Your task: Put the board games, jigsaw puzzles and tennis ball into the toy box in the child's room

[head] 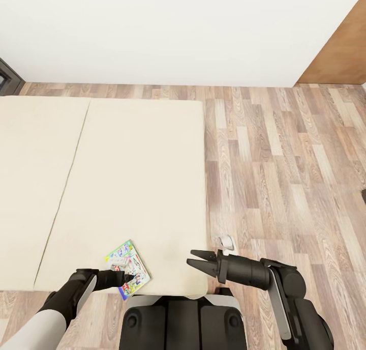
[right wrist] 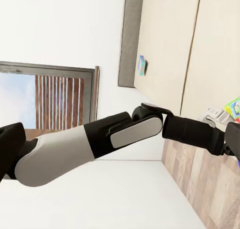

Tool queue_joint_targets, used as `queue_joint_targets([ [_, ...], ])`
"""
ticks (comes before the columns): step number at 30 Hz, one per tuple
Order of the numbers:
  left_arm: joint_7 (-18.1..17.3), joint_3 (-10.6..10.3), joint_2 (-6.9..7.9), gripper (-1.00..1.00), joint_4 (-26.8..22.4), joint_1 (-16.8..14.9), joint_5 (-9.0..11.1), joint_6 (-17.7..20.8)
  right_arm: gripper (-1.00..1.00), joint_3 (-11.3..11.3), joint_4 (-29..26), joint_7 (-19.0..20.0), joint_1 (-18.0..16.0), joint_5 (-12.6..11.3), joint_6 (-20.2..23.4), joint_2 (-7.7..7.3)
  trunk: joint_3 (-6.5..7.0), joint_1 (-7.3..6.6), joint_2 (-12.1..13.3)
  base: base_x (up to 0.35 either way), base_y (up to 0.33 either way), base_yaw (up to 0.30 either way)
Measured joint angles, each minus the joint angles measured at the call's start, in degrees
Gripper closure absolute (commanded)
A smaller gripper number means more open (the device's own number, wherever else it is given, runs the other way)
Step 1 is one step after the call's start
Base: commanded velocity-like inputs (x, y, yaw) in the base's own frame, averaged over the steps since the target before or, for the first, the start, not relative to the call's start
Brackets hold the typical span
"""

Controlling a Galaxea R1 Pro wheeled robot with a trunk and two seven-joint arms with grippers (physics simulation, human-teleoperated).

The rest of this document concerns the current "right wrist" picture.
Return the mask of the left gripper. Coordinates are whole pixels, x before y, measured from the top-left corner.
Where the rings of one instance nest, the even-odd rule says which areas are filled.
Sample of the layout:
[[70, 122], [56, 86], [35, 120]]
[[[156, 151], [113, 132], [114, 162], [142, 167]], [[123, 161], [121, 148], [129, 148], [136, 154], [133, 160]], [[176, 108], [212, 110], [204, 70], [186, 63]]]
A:
[[235, 157], [235, 154], [225, 142], [225, 133], [218, 127], [208, 123], [185, 117], [185, 130], [180, 143], [207, 149], [215, 156], [224, 154]]

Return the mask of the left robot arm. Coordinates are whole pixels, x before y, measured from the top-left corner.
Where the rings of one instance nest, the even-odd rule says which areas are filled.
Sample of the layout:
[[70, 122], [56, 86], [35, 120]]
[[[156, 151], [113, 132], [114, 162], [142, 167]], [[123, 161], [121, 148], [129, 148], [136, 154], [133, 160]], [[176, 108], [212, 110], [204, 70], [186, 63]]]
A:
[[[163, 114], [167, 115], [164, 121]], [[132, 117], [126, 111], [26, 140], [3, 180], [18, 180], [28, 187], [44, 186], [83, 164], [156, 136], [161, 131], [164, 139], [207, 149], [215, 156], [235, 157], [225, 142], [225, 133], [214, 121], [227, 127], [235, 119], [223, 108], [212, 104], [198, 120], [194, 120], [142, 102]]]

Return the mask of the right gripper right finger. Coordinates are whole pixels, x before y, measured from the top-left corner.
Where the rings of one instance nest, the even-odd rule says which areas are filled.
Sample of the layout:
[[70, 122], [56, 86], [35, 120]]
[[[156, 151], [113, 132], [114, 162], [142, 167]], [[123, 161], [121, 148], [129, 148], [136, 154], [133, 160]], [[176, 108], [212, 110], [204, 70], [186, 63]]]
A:
[[240, 162], [240, 124], [229, 122], [227, 124], [224, 141], [228, 144], [234, 157]]

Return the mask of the board game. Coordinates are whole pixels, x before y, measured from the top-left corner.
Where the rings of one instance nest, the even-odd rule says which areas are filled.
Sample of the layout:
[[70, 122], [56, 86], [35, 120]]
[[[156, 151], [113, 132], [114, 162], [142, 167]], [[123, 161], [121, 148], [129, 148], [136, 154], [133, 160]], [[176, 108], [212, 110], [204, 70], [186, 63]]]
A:
[[145, 58], [143, 55], [140, 55], [137, 67], [140, 76], [144, 75], [145, 65], [146, 65]]
[[[240, 124], [240, 97], [225, 105], [224, 108], [235, 119], [234, 123]], [[238, 165], [240, 167], [239, 161]]]

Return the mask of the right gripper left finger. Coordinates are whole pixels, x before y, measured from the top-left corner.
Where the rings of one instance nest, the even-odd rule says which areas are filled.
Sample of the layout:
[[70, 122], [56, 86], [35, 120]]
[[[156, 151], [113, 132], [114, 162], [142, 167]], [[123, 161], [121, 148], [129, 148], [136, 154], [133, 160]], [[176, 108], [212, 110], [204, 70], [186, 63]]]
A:
[[0, 127], [0, 182], [26, 142], [22, 122]]

